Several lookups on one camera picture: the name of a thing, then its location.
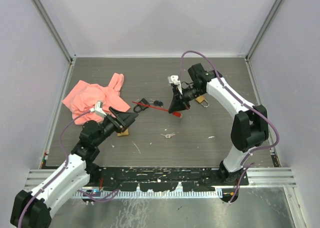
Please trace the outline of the black padlock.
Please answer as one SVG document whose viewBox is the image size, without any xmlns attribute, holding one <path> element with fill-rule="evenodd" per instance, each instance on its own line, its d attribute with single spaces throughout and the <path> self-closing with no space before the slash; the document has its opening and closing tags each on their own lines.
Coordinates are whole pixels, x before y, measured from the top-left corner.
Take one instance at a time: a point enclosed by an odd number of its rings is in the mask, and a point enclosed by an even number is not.
<svg viewBox="0 0 320 228">
<path fill-rule="evenodd" d="M 135 104 L 135 106 L 133 107 L 133 111 L 135 113 L 140 113 L 150 106 L 150 103 L 145 98 L 142 98 L 141 100 L 135 101 L 133 103 Z"/>
</svg>

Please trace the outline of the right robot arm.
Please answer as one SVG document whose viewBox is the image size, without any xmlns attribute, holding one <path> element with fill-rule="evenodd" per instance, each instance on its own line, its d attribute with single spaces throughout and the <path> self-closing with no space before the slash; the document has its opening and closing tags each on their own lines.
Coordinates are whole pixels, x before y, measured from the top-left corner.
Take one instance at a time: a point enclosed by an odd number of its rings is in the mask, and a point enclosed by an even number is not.
<svg viewBox="0 0 320 228">
<path fill-rule="evenodd" d="M 241 97 L 227 84 L 218 71 L 206 71 L 201 63 L 188 69 L 192 80 L 186 88 L 177 75 L 168 77 L 173 97 L 168 112 L 175 113 L 190 108 L 190 102 L 204 94 L 215 98 L 233 118 L 230 138 L 232 147 L 220 162 L 218 177 L 225 185 L 231 185 L 241 174 L 245 160 L 255 148 L 269 138 L 269 127 L 265 120 L 267 109 L 254 105 Z"/>
</svg>

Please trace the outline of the pink cloth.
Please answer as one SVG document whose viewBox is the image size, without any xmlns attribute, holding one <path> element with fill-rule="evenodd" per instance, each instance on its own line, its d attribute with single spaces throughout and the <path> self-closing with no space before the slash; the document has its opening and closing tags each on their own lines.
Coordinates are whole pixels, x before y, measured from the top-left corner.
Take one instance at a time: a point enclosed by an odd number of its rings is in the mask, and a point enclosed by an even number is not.
<svg viewBox="0 0 320 228">
<path fill-rule="evenodd" d="M 79 80 L 62 103 L 71 111 L 76 125 L 83 125 L 90 120 L 100 123 L 103 121 L 101 116 L 88 112 L 95 107 L 97 102 L 102 102 L 102 110 L 106 114 L 111 113 L 110 107 L 120 112 L 127 112 L 130 109 L 130 106 L 120 97 L 124 81 L 125 76 L 118 73 L 113 74 L 107 86 Z"/>
</svg>

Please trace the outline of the black-headed key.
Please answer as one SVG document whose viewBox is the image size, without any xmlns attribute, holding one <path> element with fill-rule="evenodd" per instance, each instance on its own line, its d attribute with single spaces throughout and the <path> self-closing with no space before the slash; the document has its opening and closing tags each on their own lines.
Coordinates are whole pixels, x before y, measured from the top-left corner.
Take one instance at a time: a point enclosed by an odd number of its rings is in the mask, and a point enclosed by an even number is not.
<svg viewBox="0 0 320 228">
<path fill-rule="evenodd" d="M 159 100 L 155 100 L 155 101 L 153 102 L 153 105 L 156 106 L 156 107 L 163 108 L 163 102 L 162 102 L 162 101 L 159 101 Z"/>
</svg>

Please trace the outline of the red cable seal lock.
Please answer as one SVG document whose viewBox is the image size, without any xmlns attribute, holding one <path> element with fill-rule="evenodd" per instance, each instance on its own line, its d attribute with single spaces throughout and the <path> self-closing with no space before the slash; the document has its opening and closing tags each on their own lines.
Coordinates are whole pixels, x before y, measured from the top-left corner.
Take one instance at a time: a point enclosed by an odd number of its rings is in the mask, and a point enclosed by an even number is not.
<svg viewBox="0 0 320 228">
<path fill-rule="evenodd" d="M 168 109 L 165 109 L 165 108 L 161 108 L 161 107 L 157 107 L 157 106 L 153 106 L 153 105 L 149 105 L 149 104 L 144 104 L 144 103 L 141 103 L 141 102 L 136 102 L 136 101 L 133 101 L 132 102 L 133 104 L 136 104 L 136 105 L 139 105 L 139 106 L 143 106 L 143 107 L 147 107 L 147 108 L 152 108 L 152 109 L 156 109 L 156 110 L 160 110 L 160 111 L 164 111 L 164 112 L 169 112 Z M 178 117 L 178 118 L 182 118 L 183 115 L 178 112 L 178 111 L 174 111 L 171 113 L 171 115 L 175 116 L 175 117 Z"/>
</svg>

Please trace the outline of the large brass padlock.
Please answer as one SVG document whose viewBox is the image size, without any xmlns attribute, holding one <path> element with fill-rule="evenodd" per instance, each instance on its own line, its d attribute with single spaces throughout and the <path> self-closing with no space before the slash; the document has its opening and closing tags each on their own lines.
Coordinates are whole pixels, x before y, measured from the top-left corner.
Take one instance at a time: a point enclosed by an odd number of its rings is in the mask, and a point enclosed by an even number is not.
<svg viewBox="0 0 320 228">
<path fill-rule="evenodd" d="M 120 133 L 117 133 L 117 137 L 123 137 L 129 135 L 129 129 L 126 129 L 125 131 L 122 131 Z"/>
</svg>

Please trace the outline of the small brass padlock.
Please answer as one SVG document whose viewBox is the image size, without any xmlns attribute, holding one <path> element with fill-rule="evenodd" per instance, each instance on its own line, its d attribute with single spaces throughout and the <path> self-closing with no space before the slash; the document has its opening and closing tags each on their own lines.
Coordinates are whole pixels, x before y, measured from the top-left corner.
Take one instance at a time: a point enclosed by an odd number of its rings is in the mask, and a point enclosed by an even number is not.
<svg viewBox="0 0 320 228">
<path fill-rule="evenodd" d="M 200 104 L 204 108 L 208 108 L 210 105 L 209 102 L 206 100 L 206 98 L 203 95 L 198 96 L 195 100 L 198 104 Z"/>
</svg>

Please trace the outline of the aluminium frame rail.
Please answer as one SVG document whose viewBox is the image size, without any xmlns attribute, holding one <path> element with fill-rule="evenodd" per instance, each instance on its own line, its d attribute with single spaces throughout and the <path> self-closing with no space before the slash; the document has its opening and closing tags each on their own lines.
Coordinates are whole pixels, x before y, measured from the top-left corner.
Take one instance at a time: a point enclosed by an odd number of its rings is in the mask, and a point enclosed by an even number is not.
<svg viewBox="0 0 320 228">
<path fill-rule="evenodd" d="M 287 167 L 242 168 L 223 177 L 217 168 L 200 167 L 98 167 L 88 187 L 102 186 L 110 190 L 116 186 L 135 184 L 181 183 L 192 187 L 296 187 L 292 170 Z"/>
</svg>

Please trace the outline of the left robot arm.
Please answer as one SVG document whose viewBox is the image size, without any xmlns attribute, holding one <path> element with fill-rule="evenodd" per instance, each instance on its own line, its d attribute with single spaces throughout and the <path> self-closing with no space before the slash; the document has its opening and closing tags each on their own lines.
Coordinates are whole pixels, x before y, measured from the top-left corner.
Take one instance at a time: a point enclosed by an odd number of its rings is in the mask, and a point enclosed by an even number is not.
<svg viewBox="0 0 320 228">
<path fill-rule="evenodd" d="M 110 107 L 110 114 L 100 108 L 102 121 L 89 120 L 82 125 L 79 141 L 63 163 L 44 181 L 30 191 L 21 190 L 14 198 L 10 223 L 17 228 L 48 228 L 57 211 L 85 185 L 100 181 L 94 160 L 99 145 L 113 133 L 127 130 L 138 117 L 134 112 L 122 112 Z"/>
</svg>

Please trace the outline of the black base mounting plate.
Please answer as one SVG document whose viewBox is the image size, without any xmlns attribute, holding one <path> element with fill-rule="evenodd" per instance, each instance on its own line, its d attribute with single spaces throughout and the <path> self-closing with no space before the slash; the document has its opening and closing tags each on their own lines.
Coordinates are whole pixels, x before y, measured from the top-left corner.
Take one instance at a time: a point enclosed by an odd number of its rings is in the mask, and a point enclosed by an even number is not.
<svg viewBox="0 0 320 228">
<path fill-rule="evenodd" d="M 211 167 L 102 167 L 95 168 L 88 187 L 101 188 L 104 191 L 120 189 L 123 192 L 174 191 L 178 185 L 183 192 L 214 191 L 217 186 L 247 186 L 248 177 L 239 180 L 240 172 L 235 178 L 224 180 L 217 168 Z"/>
</svg>

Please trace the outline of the silver brass lock keys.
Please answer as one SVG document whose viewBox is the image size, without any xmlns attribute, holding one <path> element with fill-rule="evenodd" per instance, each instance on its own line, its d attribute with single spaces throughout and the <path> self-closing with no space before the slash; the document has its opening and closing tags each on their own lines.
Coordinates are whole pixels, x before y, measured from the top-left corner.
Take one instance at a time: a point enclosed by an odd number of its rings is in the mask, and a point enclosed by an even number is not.
<svg viewBox="0 0 320 228">
<path fill-rule="evenodd" d="M 170 139 L 171 137 L 175 136 L 175 133 L 169 133 L 169 134 L 161 134 L 161 136 L 164 136 L 166 139 Z"/>
</svg>

